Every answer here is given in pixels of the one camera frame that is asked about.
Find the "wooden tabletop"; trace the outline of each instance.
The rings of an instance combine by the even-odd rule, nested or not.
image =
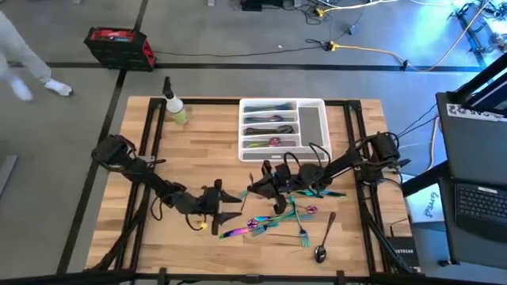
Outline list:
[[[131,97],[121,127],[120,133],[137,146],[149,100],[149,97]],[[386,131],[380,101],[362,100],[361,104],[368,135]],[[189,123],[184,127],[176,125],[167,116],[158,152],[158,159],[167,162],[157,165],[156,173],[163,179],[185,185],[195,196],[202,193],[203,185],[212,186],[215,179],[223,180],[228,193],[240,196],[250,184],[249,173],[256,181],[261,178],[261,163],[238,160],[238,106],[195,104],[186,108]],[[343,108],[328,106],[326,112],[336,159],[349,147]],[[86,267],[95,265],[120,235],[130,186],[131,183],[120,174],[110,175]],[[301,247],[299,228],[293,221],[282,222],[260,236],[243,235],[220,240],[211,235],[211,218],[208,218],[208,229],[196,232],[187,226],[184,215],[164,206],[162,221],[158,222],[150,215],[147,219],[138,271],[155,273],[165,267],[173,274],[332,276],[337,270],[343,270],[347,276],[368,276],[353,173],[334,179],[329,189],[344,192],[347,196],[343,199],[296,197],[299,205],[318,207],[315,218],[303,222],[310,235],[310,248]],[[392,222],[406,218],[402,193],[396,184],[382,183],[379,201],[386,230]],[[250,194],[242,216],[222,225],[220,233],[244,227],[254,216],[274,214],[273,204],[271,199]],[[240,207],[241,204],[223,204],[222,211],[239,211]],[[331,211],[337,213],[337,218],[326,241],[328,258],[317,264],[313,259],[314,247],[322,242]],[[192,223],[200,220],[202,218],[191,216]],[[411,235],[408,222],[397,223],[394,228],[397,236]],[[377,270],[382,270],[378,243],[374,236],[372,239]]]

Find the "gray floor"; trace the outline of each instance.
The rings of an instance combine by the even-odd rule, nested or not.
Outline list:
[[[241,54],[305,47],[306,38],[328,40],[330,23],[309,26],[297,11],[266,10],[242,13],[229,0],[150,0],[142,30],[153,48],[184,53]],[[358,3],[350,0],[346,5]],[[8,0],[0,6],[20,33],[48,62],[95,62],[82,43],[91,26],[132,27],[139,9],[135,0]],[[333,31],[339,35],[352,24],[359,10],[334,13]],[[407,57],[416,65],[434,64],[461,32],[446,8],[418,6],[409,1],[368,7],[360,31],[345,35],[340,44],[382,48]],[[443,65],[477,66],[462,40]],[[389,55],[360,51],[325,53],[320,50],[249,58],[215,59],[159,56],[161,63],[321,63],[396,65]],[[18,154],[20,160],[0,197],[0,279],[51,274],[55,271],[71,226],[78,198],[90,165],[90,150],[97,142],[117,72],[102,69],[54,69],[54,77],[74,87],[75,96],[61,98],[46,92],[26,70],[16,69],[36,95],[26,104],[6,85],[0,85],[0,154]],[[391,131],[401,131],[434,104],[438,91],[454,90],[471,73],[399,73],[302,70],[156,70],[129,72],[112,123],[119,130],[129,96],[159,95],[162,79],[173,78],[185,96],[379,98]],[[430,140],[431,126],[407,135],[402,146]],[[417,174],[429,163],[429,145],[402,149],[413,162],[405,172]],[[436,160],[444,160],[441,137]],[[86,212],[71,270],[82,269],[105,185],[99,172]],[[431,276],[484,281],[505,280],[506,271],[464,264],[438,268],[445,257],[445,236],[415,229],[423,270]]]

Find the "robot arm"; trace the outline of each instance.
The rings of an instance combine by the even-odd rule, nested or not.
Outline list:
[[[241,214],[219,213],[220,202],[242,202],[222,190],[221,180],[216,180],[213,187],[203,187],[202,196],[192,196],[186,192],[184,185],[163,180],[153,172],[153,165],[165,160],[144,161],[135,154],[134,144],[121,135],[109,135],[93,150],[92,159],[109,171],[121,173],[134,183],[142,183],[152,188],[167,207],[176,207],[183,215],[213,215],[214,235],[218,234],[218,225]]]
[[[389,132],[368,136],[348,148],[341,157],[327,166],[303,164],[297,174],[291,174],[286,163],[277,165],[276,171],[272,172],[269,161],[264,161],[262,179],[250,185],[247,190],[268,199],[276,198],[275,212],[281,214],[287,204],[282,193],[306,189],[319,193],[326,189],[335,177],[352,168],[360,174],[360,181],[379,183],[383,178],[382,169],[402,167],[410,162],[398,161],[398,144],[393,137],[397,141],[397,137]],[[372,150],[369,158],[361,154],[365,146]]]

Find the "fork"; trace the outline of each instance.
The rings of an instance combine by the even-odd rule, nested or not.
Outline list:
[[[280,221],[284,220],[284,219],[288,219],[290,218],[291,216],[294,215],[294,212],[292,213],[288,213],[286,215],[283,215],[281,217],[277,217],[273,220],[271,220],[271,222],[267,223],[267,224],[264,224],[264,225],[260,225],[254,229],[252,229],[250,232],[252,233],[252,235],[255,237],[259,234],[263,234],[269,227],[275,227],[275,226],[278,226],[278,224],[280,223]]]
[[[298,221],[299,238],[301,239],[301,245],[303,247],[310,247],[310,237],[308,237],[308,232],[306,232],[305,229],[301,226],[301,221],[299,220],[298,209],[295,207],[294,196],[289,197],[289,202],[291,202],[291,204],[292,204],[292,208],[294,209],[296,220]]]

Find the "plastic spray bottle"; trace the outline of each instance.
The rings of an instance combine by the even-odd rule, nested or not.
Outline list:
[[[183,102],[174,95],[173,89],[171,88],[171,78],[169,78],[169,76],[166,76],[162,93],[167,100],[167,111],[173,115],[174,122],[180,125],[186,124],[188,118],[185,106],[183,105]]]

